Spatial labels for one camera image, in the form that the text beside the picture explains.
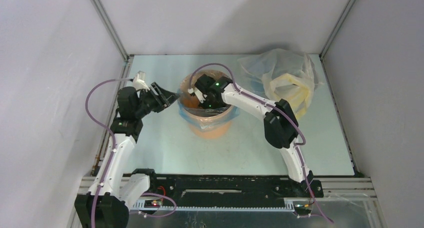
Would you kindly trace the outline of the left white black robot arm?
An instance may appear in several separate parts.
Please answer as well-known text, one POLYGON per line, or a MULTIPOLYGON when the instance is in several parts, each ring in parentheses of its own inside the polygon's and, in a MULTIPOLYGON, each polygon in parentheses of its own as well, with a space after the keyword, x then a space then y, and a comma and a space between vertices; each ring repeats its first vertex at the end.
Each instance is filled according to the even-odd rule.
POLYGON ((158 182, 151 174, 135 173, 122 186, 124 163, 134 150, 142 119, 151 112, 159 113, 178 100, 179 94, 151 86, 123 87, 117 93, 115 118, 105 129, 110 134, 105 161, 86 194, 77 195, 74 207, 83 227, 126 227, 130 211, 142 198, 158 206, 163 194, 157 194, 158 182))

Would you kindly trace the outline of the translucent white plastic bag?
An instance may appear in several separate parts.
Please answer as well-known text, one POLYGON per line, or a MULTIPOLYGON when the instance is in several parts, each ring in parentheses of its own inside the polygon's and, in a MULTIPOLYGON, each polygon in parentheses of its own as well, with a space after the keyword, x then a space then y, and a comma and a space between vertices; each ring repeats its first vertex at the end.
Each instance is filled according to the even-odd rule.
POLYGON ((237 62, 241 86, 263 98, 288 101, 297 119, 305 115, 322 84, 307 53, 273 49, 237 62))

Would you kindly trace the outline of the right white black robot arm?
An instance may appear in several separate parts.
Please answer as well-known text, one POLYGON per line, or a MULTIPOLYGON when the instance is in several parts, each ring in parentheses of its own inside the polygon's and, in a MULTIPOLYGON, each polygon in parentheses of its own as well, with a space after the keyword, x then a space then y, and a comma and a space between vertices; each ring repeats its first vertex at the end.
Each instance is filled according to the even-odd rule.
POLYGON ((306 139, 288 101, 262 98, 243 89, 228 77, 214 79, 206 74, 201 75, 187 91, 199 100, 199 106, 203 109, 230 105, 261 120, 266 141, 279 150, 287 166, 292 193, 298 197, 308 195, 315 199, 312 189, 314 174, 300 150, 306 139))

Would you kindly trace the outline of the blue plastic trash bag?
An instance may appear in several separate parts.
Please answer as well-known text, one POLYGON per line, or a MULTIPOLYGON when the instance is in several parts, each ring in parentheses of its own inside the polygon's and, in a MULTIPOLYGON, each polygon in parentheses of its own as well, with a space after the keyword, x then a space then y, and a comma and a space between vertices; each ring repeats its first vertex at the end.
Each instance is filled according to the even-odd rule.
POLYGON ((217 129, 240 115, 239 108, 235 106, 203 109, 199 107, 198 99, 191 96, 187 89, 179 88, 178 94, 180 95, 177 100, 179 115, 199 131, 206 132, 217 129))

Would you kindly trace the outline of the orange plastic trash bin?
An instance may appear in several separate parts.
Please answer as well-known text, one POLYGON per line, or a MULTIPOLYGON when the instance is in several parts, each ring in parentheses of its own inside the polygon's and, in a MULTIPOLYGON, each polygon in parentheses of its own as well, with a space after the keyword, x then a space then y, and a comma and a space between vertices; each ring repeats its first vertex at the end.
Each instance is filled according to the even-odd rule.
POLYGON ((191 75, 187 75, 181 82, 178 90, 179 99, 177 103, 179 114, 195 135, 204 139, 215 139, 227 133, 232 120, 239 115, 239 110, 234 106, 217 109, 203 109, 199 107, 199 100, 195 96, 190 96, 188 89, 193 88, 196 80, 203 74, 214 79, 228 76, 221 71, 201 70, 194 75, 192 83, 189 83, 191 75))

